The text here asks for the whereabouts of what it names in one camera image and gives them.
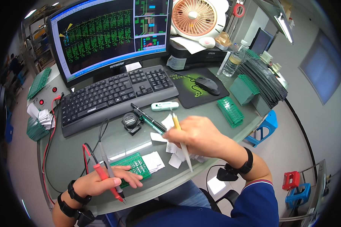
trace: desk fan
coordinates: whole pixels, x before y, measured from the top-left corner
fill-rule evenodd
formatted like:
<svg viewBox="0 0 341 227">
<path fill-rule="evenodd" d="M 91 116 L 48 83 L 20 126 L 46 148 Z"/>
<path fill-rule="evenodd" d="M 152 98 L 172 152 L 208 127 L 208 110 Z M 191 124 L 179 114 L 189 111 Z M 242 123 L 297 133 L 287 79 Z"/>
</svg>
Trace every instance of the desk fan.
<svg viewBox="0 0 341 227">
<path fill-rule="evenodd" d="M 170 32 L 213 48 L 214 38 L 224 29 L 228 8 L 227 0 L 173 0 Z"/>
</svg>

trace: monitor screen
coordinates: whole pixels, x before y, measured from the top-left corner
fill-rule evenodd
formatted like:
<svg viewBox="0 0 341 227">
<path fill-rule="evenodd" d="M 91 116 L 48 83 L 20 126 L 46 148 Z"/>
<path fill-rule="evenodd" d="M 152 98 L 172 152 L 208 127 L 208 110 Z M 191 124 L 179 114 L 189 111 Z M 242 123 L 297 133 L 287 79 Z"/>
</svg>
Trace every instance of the monitor screen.
<svg viewBox="0 0 341 227">
<path fill-rule="evenodd" d="M 67 82 L 124 60 L 166 51 L 168 0 L 88 0 L 50 18 Z"/>
<path fill-rule="evenodd" d="M 273 37 L 271 37 L 267 32 L 263 29 L 259 28 L 256 33 L 253 42 L 250 45 L 250 49 L 255 52 L 257 55 L 261 55 L 264 50 L 268 47 L 268 44 L 272 41 Z"/>
</svg>

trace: monitor stand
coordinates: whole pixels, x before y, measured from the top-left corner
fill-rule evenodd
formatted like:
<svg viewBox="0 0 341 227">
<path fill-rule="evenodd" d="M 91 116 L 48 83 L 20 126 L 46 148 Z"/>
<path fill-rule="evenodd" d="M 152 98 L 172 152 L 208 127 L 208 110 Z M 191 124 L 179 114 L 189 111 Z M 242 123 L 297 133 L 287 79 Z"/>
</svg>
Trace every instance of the monitor stand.
<svg viewBox="0 0 341 227">
<path fill-rule="evenodd" d="M 96 83 L 97 81 L 101 81 L 101 80 L 107 79 L 111 76 L 119 75 L 119 74 L 126 73 L 126 72 L 127 71 L 126 71 L 125 66 L 116 67 L 114 69 L 106 70 L 104 72 L 101 72 L 101 73 L 93 76 L 93 83 Z"/>
</svg>

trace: plastic bottle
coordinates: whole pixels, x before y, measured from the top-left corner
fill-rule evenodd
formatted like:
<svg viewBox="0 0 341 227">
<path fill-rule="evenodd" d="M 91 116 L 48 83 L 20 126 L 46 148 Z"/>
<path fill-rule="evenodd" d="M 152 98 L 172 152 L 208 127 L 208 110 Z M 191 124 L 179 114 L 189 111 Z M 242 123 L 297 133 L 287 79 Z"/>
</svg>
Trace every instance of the plastic bottle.
<svg viewBox="0 0 341 227">
<path fill-rule="evenodd" d="M 222 73 L 225 76 L 231 77 L 234 75 L 235 71 L 237 70 L 237 67 L 239 66 L 240 62 L 244 59 L 245 56 L 245 46 L 248 43 L 245 40 L 241 40 L 241 44 L 238 45 L 238 48 L 235 53 L 231 53 L 229 56 L 229 59 L 227 60 Z"/>
</svg>

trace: black mouse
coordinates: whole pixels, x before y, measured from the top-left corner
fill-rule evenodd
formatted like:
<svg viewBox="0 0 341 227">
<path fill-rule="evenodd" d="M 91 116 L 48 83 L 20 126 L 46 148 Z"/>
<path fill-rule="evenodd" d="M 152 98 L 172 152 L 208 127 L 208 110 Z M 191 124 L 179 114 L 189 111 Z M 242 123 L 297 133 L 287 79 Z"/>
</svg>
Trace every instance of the black mouse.
<svg viewBox="0 0 341 227">
<path fill-rule="evenodd" d="M 195 83 L 196 85 L 200 86 L 200 88 L 213 96 L 218 96 L 220 94 L 217 84 L 212 79 L 206 77 L 198 77 Z"/>
</svg>

